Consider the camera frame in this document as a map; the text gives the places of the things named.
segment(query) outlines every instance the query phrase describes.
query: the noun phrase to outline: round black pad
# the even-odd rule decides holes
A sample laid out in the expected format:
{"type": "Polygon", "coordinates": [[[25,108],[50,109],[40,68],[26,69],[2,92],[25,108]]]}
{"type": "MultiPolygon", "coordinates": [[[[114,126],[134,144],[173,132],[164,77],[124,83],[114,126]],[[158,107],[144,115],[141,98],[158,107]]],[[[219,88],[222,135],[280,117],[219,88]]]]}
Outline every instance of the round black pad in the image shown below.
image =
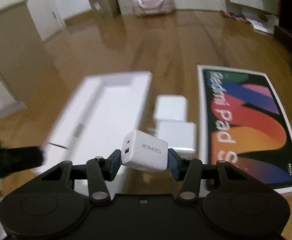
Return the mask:
{"type": "Polygon", "coordinates": [[[84,215],[83,197],[72,193],[12,193],[0,204],[0,222],[17,236],[56,236],[74,226],[84,215]]]}
{"type": "Polygon", "coordinates": [[[285,199],[273,193],[229,193],[215,190],[203,202],[208,220],[236,237],[257,238],[281,232],[290,215],[285,199]]]}
{"type": "Polygon", "coordinates": [[[258,215],[266,211],[267,202],[257,194],[243,193],[234,196],[230,205],[237,212],[244,215],[258,215]]]}

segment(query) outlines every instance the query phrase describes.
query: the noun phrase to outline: white box tray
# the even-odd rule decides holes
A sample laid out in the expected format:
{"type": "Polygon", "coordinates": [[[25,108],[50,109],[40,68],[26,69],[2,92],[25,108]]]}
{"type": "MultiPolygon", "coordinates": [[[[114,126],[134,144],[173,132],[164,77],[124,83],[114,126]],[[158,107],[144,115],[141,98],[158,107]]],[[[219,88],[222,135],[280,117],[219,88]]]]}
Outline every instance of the white box tray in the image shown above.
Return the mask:
{"type": "MultiPolygon", "coordinates": [[[[85,164],[95,156],[121,149],[124,137],[141,124],[151,73],[129,72],[85,77],[75,90],[44,146],[41,174],[63,160],[85,164]]],[[[121,192],[126,167],[106,182],[113,197],[121,192]]],[[[87,181],[75,181],[75,190],[88,195],[87,181]]]]}

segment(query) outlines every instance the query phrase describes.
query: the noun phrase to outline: metal screw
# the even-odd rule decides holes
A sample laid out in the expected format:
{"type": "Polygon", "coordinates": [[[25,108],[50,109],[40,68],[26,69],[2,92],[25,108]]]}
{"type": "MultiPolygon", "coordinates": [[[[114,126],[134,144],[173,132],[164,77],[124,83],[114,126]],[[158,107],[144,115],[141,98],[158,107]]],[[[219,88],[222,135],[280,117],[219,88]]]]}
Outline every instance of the metal screw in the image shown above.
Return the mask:
{"type": "Polygon", "coordinates": [[[196,197],[196,194],[190,191],[184,191],[180,194],[180,197],[185,200],[191,200],[196,197]]]}
{"type": "Polygon", "coordinates": [[[96,200],[102,200],[102,199],[106,199],[108,197],[108,194],[106,192],[103,191],[98,191],[92,194],[93,199],[96,200]]]}

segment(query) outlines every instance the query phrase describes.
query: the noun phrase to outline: pink bag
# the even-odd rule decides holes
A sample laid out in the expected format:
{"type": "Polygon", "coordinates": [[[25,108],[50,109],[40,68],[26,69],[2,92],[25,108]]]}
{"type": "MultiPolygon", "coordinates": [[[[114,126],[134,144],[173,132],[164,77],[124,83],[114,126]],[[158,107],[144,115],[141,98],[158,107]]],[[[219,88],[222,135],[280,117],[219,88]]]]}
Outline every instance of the pink bag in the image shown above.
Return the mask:
{"type": "Polygon", "coordinates": [[[137,16],[167,14],[174,10],[174,0],[133,0],[133,11],[137,16]]]}

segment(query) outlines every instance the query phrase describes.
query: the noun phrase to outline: white charger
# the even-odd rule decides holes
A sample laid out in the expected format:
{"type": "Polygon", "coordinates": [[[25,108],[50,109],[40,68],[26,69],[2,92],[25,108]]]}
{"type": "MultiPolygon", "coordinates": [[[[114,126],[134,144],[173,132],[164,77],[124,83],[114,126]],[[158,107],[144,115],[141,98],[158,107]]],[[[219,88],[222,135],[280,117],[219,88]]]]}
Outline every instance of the white charger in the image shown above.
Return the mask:
{"type": "Polygon", "coordinates": [[[124,166],[157,172],[167,168],[168,143],[139,130],[125,136],[121,152],[124,166]]]}

